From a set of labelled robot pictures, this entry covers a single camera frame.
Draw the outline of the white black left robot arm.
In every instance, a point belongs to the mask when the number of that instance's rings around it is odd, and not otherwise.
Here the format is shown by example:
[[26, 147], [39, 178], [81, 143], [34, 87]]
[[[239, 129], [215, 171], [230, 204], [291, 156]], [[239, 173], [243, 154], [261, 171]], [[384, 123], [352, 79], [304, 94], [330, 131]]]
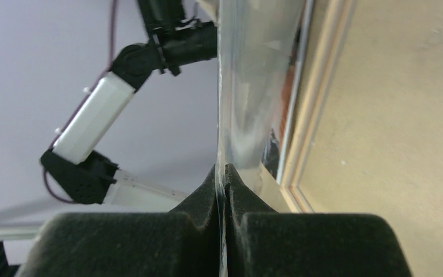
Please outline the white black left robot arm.
[[177, 76], [183, 65], [217, 55], [212, 21], [187, 18], [182, 1], [138, 1], [148, 41], [110, 52], [110, 63], [40, 158], [43, 181], [52, 178], [66, 204], [112, 204], [145, 212], [168, 211], [185, 194], [140, 181], [95, 151], [120, 113], [154, 71]]

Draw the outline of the wooden picture frame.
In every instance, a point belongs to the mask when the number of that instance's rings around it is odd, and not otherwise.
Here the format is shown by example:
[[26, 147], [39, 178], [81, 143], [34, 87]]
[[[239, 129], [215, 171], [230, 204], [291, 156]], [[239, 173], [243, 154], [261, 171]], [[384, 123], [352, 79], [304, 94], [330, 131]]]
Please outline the wooden picture frame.
[[[214, 19], [216, 26], [218, 2], [200, 2], [200, 6]], [[302, 81], [292, 119], [290, 146], [286, 154], [282, 180], [277, 184], [267, 170], [273, 182], [265, 184], [258, 195], [279, 211], [312, 211], [299, 188], [299, 182], [355, 9], [355, 1], [314, 2], [306, 62], [301, 74]]]

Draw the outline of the clear acrylic sheet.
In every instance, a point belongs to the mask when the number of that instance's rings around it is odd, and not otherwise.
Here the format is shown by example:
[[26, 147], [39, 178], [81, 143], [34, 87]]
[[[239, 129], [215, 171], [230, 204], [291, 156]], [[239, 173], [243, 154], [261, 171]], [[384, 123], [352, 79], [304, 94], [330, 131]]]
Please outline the clear acrylic sheet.
[[220, 207], [220, 275], [228, 275], [228, 166], [256, 195], [272, 183], [262, 163], [280, 117], [281, 92], [296, 39], [312, 1], [217, 3], [218, 141], [215, 166]]

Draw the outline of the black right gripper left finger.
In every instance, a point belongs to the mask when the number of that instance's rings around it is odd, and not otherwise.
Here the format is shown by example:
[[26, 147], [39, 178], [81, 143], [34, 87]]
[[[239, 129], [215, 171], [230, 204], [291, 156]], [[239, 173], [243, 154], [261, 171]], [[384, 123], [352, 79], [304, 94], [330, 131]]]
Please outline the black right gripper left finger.
[[39, 231], [18, 276], [218, 276], [215, 171], [168, 212], [69, 213]]

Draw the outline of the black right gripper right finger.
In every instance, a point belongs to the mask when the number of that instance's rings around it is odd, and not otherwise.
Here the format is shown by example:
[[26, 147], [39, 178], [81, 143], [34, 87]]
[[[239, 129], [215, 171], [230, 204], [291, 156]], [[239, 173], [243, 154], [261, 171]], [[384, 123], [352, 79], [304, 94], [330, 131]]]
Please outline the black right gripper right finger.
[[398, 239], [372, 214], [279, 213], [225, 167], [229, 276], [411, 276]]

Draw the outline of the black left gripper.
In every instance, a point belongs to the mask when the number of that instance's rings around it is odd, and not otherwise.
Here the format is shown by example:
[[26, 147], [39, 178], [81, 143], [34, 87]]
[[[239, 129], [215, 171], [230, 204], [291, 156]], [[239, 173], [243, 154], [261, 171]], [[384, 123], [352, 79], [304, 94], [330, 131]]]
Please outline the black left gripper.
[[138, 0], [137, 4], [149, 39], [154, 36], [177, 39], [199, 31], [198, 20], [186, 18], [183, 1]]

